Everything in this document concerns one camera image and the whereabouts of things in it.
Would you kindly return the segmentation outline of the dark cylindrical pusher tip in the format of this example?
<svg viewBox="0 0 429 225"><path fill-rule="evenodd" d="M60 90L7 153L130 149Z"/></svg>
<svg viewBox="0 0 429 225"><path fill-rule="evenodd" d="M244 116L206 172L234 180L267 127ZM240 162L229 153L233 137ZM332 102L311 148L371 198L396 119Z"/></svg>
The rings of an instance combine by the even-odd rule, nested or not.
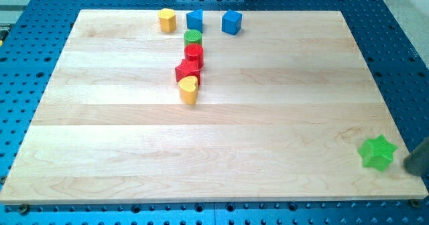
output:
<svg viewBox="0 0 429 225"><path fill-rule="evenodd" d="M420 144L405 159L405 170L412 175L421 177L428 173L428 144Z"/></svg>

